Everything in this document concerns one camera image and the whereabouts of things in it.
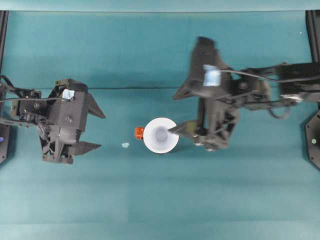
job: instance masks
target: small orange object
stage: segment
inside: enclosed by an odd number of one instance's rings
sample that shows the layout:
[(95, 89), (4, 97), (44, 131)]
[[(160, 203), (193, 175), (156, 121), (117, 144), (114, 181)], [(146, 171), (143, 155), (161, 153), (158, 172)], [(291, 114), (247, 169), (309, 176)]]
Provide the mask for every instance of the small orange object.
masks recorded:
[(145, 131), (145, 128), (142, 127), (142, 126), (137, 126), (135, 128), (135, 132), (134, 132), (134, 136), (136, 139), (138, 140), (142, 140), (144, 139), (144, 131)]

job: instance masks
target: black cable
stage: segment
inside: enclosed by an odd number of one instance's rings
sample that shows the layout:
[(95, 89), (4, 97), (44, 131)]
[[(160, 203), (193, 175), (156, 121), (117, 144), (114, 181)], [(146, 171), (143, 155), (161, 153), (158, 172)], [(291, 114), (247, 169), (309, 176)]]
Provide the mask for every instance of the black cable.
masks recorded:
[(61, 98), (61, 97), (47, 97), (47, 98), (32, 98), (32, 97), (12, 97), (12, 98), (5, 98), (0, 99), (0, 103), (6, 102), (6, 101), (51, 101), (51, 100), (60, 100), (64, 102), (70, 102), (69, 99)]
[(282, 120), (282, 119), (286, 119), (287, 117), (289, 117), (289, 115), (290, 115), (290, 107), (289, 106), (287, 106), (286, 108), (285, 108), (285, 113), (283, 114), (283, 115), (277, 115), (277, 114), (275, 114), (275, 112), (272, 110), (272, 108), (268, 108), (268, 112), (269, 112), (269, 114), (272, 116), (272, 117), (274, 117), (275, 119), (279, 119), (279, 120)]
[(5, 81), (6, 84), (8, 84), (9, 86), (14, 88), (14, 85), (12, 84), (12, 82), (9, 80), (9, 78), (5, 75), (0, 75), (0, 79), (3, 79)]
[(292, 82), (304, 82), (304, 81), (314, 81), (314, 80), (320, 80), (320, 75), (318, 76), (312, 76), (312, 77), (308, 77), (308, 78), (292, 78), (292, 79), (284, 79), (284, 80), (275, 80), (266, 76), (261, 76), (261, 75), (257, 75), (257, 74), (253, 74), (253, 73), (248, 73), (245, 71), (236, 71), (236, 70), (219, 70), (222, 73), (231, 73), (231, 74), (238, 74), (238, 75), (245, 75), (245, 76), (249, 76), (249, 77), (254, 77), (257, 79), (264, 79), (267, 81), (271, 81), (274, 83), (292, 83)]

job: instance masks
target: teal cloth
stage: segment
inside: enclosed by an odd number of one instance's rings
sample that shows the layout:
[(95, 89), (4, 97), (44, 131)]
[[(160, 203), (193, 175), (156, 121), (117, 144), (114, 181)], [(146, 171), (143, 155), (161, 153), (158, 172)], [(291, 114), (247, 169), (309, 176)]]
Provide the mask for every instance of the teal cloth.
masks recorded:
[(73, 77), (95, 88), (165, 89), (91, 89), (107, 118), (90, 115), (81, 140), (102, 146), (73, 165), (41, 161), (36, 130), (14, 128), (0, 165), (0, 240), (320, 238), (320, 172), (303, 131), (315, 104), (286, 120), (242, 109), (229, 148), (217, 152), (180, 139), (157, 155), (133, 136), (153, 118), (196, 117), (197, 100), (173, 101), (176, 89), (167, 88), (184, 80), (198, 35), (217, 39), (235, 68), (311, 61), (303, 11), (13, 12), (9, 20), (2, 73), (19, 87)]
[(11, 12), (2, 72), (17, 86), (178, 87), (198, 36), (235, 69), (311, 61), (304, 11), (234, 13)]
[(248, 12), (320, 9), (317, 0), (1, 0), (0, 9), (64, 12)]

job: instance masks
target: screw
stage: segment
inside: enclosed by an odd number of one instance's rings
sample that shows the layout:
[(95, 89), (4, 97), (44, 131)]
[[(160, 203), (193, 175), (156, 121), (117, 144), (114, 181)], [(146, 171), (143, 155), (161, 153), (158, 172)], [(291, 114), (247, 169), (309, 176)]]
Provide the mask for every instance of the screw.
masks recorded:
[(244, 81), (239, 84), (239, 88), (242, 90), (246, 89), (247, 87), (248, 87), (248, 84)]
[(39, 109), (39, 108), (40, 108), (40, 104), (39, 104), (39, 103), (35, 103), (35, 104), (33, 105), (33, 107), (34, 107), (35, 109)]
[(67, 116), (67, 117), (65, 118), (65, 120), (66, 120), (67, 122), (69, 122), (69, 123), (71, 123), (71, 122), (72, 122), (72, 118), (71, 118), (71, 117), (69, 117), (69, 116)]

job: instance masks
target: mounting plate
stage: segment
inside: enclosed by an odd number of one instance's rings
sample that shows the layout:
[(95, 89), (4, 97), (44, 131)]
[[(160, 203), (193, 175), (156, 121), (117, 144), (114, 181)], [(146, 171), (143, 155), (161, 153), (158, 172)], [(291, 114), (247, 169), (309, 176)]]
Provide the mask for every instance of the mounting plate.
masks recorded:
[(0, 164), (8, 157), (8, 146), (11, 126), (0, 124)]
[(320, 110), (305, 125), (309, 160), (320, 169)]

